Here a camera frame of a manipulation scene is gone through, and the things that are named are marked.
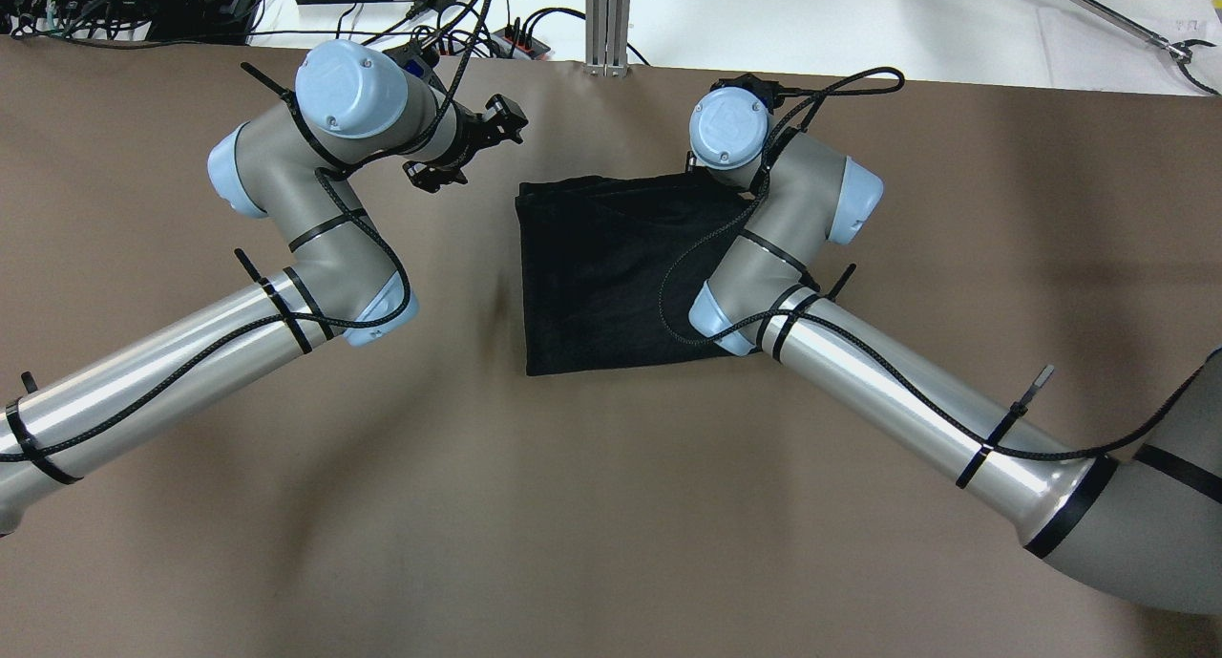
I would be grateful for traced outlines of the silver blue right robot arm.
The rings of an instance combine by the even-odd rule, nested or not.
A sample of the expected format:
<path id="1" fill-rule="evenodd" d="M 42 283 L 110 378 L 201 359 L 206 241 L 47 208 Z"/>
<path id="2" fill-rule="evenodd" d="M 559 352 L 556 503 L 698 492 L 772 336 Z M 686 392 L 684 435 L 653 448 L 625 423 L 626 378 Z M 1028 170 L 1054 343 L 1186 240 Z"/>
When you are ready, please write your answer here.
<path id="1" fill-rule="evenodd" d="M 1013 523 L 1022 548 L 1078 583 L 1178 613 L 1221 605 L 1220 352 L 1135 432 L 1136 451 L 1068 450 L 1026 420 L 1037 375 L 1008 407 L 819 291 L 808 267 L 847 245 L 884 194 L 851 157 L 720 84 L 690 110 L 690 161 L 755 204 L 690 303 L 690 327 L 733 356 L 756 350 L 924 457 Z"/>

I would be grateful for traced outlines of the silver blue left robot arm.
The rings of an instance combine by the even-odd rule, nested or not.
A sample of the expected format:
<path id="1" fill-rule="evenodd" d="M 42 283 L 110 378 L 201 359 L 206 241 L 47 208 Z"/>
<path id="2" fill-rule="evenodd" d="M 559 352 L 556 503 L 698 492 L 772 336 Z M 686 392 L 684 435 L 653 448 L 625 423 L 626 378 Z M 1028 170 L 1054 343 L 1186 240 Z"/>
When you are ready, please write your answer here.
<path id="1" fill-rule="evenodd" d="M 265 81 L 277 105 L 240 124 L 208 157 L 222 201 L 269 219 L 291 264 L 154 334 L 2 405 L 2 533 L 44 497 L 78 483 L 153 435 L 332 339 L 354 349 L 419 309 L 411 278 L 349 175 L 403 158 L 411 183 L 464 182 L 477 153 L 519 143 L 522 106 L 495 94 L 481 111 L 453 89 L 358 43 L 306 53 L 292 87 Z"/>

